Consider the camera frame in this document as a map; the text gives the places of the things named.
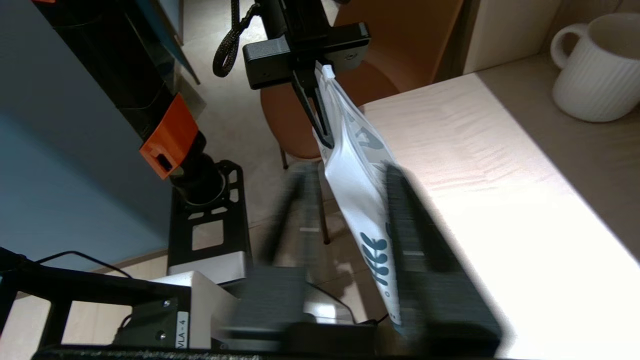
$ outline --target plastic bag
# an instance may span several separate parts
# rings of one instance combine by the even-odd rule
[[[384,183],[385,164],[396,161],[377,130],[338,84],[331,65],[316,63],[316,79],[334,141],[333,150],[318,141],[324,174],[371,269],[389,318],[400,325]]]

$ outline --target floor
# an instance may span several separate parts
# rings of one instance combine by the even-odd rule
[[[252,0],[241,0],[244,13]],[[330,21],[337,5],[323,0]],[[184,76],[182,92],[192,107],[196,121],[207,138],[205,151],[215,160],[228,159],[244,170],[250,236],[254,252],[273,223],[275,204],[283,192],[287,172],[282,170],[278,144],[269,132],[260,107],[259,93],[249,88],[244,63],[239,55],[232,72],[224,79],[211,71],[211,61],[230,24],[228,0],[184,1],[184,47],[202,82]],[[259,17],[241,38],[241,46],[265,40]],[[326,184],[323,186],[326,219],[331,244],[321,245],[317,263],[310,269],[312,282],[342,299],[352,310],[356,322],[380,319],[387,312],[378,289],[364,263],[355,240]],[[292,212],[295,219],[297,212]],[[199,229],[194,247],[219,243],[215,229]],[[296,264],[296,242],[285,235],[278,264]],[[125,268],[137,279],[155,279],[166,273],[166,257],[156,258]],[[0,338],[0,360],[27,360],[35,351],[47,316],[49,304],[36,297],[14,303],[7,326]],[[75,302],[68,319],[64,343],[108,344],[129,307]],[[380,325],[381,334],[394,337],[389,320]]]

